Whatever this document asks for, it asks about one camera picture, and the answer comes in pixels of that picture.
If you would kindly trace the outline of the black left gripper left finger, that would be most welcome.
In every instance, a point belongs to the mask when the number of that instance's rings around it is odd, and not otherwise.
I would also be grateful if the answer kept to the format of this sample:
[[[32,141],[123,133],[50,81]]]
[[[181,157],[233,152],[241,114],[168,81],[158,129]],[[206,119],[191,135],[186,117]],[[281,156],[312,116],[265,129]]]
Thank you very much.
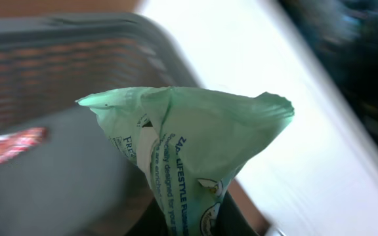
[[[154,198],[125,236],[168,236],[165,216]]]

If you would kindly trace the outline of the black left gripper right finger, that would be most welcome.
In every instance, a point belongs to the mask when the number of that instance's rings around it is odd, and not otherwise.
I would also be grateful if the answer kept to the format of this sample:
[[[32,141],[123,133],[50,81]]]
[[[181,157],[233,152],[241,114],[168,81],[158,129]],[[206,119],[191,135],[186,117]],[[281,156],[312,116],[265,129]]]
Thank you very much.
[[[231,194],[226,192],[219,208],[216,236],[258,236],[258,233],[248,224]]]

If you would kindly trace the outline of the light green wipes packet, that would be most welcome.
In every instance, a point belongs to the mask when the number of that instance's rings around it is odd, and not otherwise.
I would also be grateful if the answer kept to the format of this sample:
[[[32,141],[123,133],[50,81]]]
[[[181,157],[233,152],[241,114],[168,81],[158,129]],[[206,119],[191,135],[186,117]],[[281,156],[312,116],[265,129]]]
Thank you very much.
[[[244,164],[290,124],[292,103],[189,87],[130,87],[78,100],[145,175],[168,235],[215,235],[219,208]]]

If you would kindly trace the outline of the red orange chocolate bar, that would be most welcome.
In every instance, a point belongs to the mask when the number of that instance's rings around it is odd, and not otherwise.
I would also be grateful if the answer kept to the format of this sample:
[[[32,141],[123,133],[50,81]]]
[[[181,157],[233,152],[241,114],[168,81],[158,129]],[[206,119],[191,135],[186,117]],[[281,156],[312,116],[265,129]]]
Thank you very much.
[[[0,163],[39,145],[47,136],[47,128],[33,127],[19,132],[0,135]]]

